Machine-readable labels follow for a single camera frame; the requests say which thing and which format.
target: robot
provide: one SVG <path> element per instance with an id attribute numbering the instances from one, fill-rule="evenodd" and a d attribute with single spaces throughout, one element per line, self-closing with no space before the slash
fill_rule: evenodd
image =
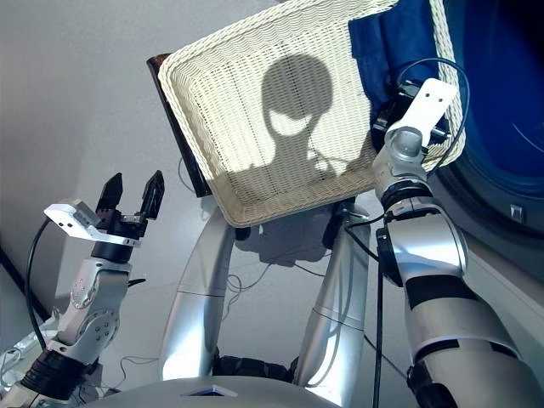
<path id="1" fill-rule="evenodd" d="M 412 365 L 408 386 L 419 405 L 542 407 L 544 394 L 493 309 L 464 283 L 462 232 L 433 198 L 422 168 L 430 132 L 456 89 L 428 79 L 385 133 L 372 164 L 384 226 L 377 230 L 380 272 L 404 289 Z M 3 408 L 67 406 L 85 373 L 111 342 L 127 292 L 134 247 L 156 218 L 164 184 L 150 180 L 142 209 L 121 215 L 121 177 L 106 184 L 93 212 L 81 201 L 45 213 L 71 236 L 96 241 L 71 291 L 71 304 Z M 364 212 L 342 204 L 326 278 L 312 309 L 292 383 L 261 377 L 211 377 L 235 231 L 220 212 L 201 234 L 179 283 L 161 352 L 165 381 L 89 404 L 112 406 L 348 406 L 364 336 L 368 255 L 347 233 Z M 368 242 L 370 227 L 357 229 Z"/>

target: white bracket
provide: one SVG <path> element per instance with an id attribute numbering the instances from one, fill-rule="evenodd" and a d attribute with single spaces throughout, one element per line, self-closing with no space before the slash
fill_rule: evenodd
<path id="1" fill-rule="evenodd" d="M 422 146 L 431 139 L 431 130 L 445 114 L 457 88 L 435 78 L 426 80 L 410 107 L 402 118 L 389 128 L 388 132 L 399 128 L 415 128 L 422 133 Z"/>
<path id="2" fill-rule="evenodd" d="M 69 236 L 126 247 L 140 247 L 141 245 L 139 240 L 105 234 L 96 229 L 95 225 L 100 222 L 100 219 L 82 200 L 66 200 L 51 204 L 43 212 Z"/>

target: wicker basket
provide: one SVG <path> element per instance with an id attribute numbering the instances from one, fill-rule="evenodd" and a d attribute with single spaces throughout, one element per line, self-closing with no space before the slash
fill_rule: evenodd
<path id="1" fill-rule="evenodd" d="M 161 86 L 227 221 L 244 227 L 370 190 L 370 102 L 348 21 L 395 0 L 291 0 L 170 55 Z M 453 59 L 440 0 L 439 56 Z M 456 73 L 441 75 L 456 84 Z M 460 120 L 457 100 L 452 127 Z M 451 160 L 461 154 L 464 136 Z M 447 148 L 431 149 L 431 167 Z"/>

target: blue cloth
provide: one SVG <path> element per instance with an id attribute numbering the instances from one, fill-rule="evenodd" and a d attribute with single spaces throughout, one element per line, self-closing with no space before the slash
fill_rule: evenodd
<path id="1" fill-rule="evenodd" d="M 399 0 L 388 11 L 351 20 L 348 28 L 374 122 L 380 107 L 396 94 L 400 70 L 414 60 L 436 57 L 430 5 L 428 0 Z M 430 77 L 438 77 L 433 62 L 413 67 L 405 79 L 423 82 Z"/>

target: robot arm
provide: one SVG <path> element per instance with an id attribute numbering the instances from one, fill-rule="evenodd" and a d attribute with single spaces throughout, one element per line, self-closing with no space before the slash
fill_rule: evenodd
<path id="1" fill-rule="evenodd" d="M 429 101 L 446 101 L 447 87 L 437 80 L 423 84 L 405 117 L 386 133 L 372 166 L 385 212 L 377 231 L 379 268 L 406 296 L 408 386 L 423 408 L 544 406 L 538 382 L 501 321 L 464 283 L 462 232 L 426 183 L 428 122 L 418 126 L 425 116 L 418 111 L 429 113 Z M 437 122 L 448 104 L 432 109 L 429 119 Z"/>
<path id="2" fill-rule="evenodd" d="M 139 212 L 122 215 L 122 178 L 108 181 L 96 212 L 80 200 L 53 204 L 44 212 L 71 236 L 95 241 L 71 288 L 71 301 L 59 332 L 25 377 L 0 401 L 1 407 L 65 406 L 74 389 L 111 343 L 119 328 L 119 310 L 128 289 L 134 247 L 155 219 L 164 193 L 161 172 L 146 185 Z"/>

